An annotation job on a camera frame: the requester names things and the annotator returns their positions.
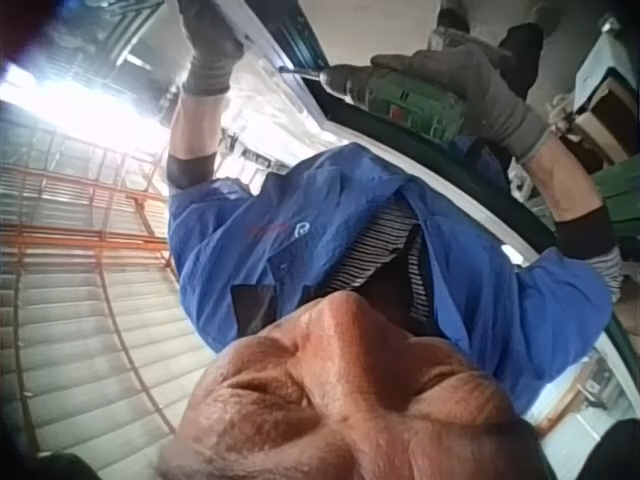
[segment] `man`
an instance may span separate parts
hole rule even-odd
[[[528,171],[559,249],[514,269],[446,198],[355,144],[252,196],[211,180],[242,47],[214,4],[180,8],[194,57],[171,131],[169,241],[185,311],[221,353],[160,472],[544,478],[518,415],[593,346],[619,285],[607,211],[575,158],[477,50],[378,55],[466,100],[465,131]]]

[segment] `wrinkled skin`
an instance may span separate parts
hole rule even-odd
[[[495,382],[378,301],[337,292],[225,349],[165,461],[248,478],[545,478]]]

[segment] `gray work glove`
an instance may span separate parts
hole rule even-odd
[[[193,47],[191,68],[182,89],[198,97],[229,91],[231,73],[244,53],[213,0],[178,0],[182,26]]]
[[[520,164],[536,153],[549,131],[542,117],[516,97],[475,47],[419,50],[411,56],[376,55],[371,64],[424,78],[464,99],[467,114],[463,133],[493,140]]]

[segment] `blue jacket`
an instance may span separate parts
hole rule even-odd
[[[604,281],[556,249],[517,270],[451,201],[356,144],[267,175],[257,196],[220,179],[171,197],[169,243],[187,315],[219,351],[237,338],[232,286],[275,286],[278,318],[290,313],[394,194],[427,239],[440,329],[524,413],[605,328],[612,304]]]

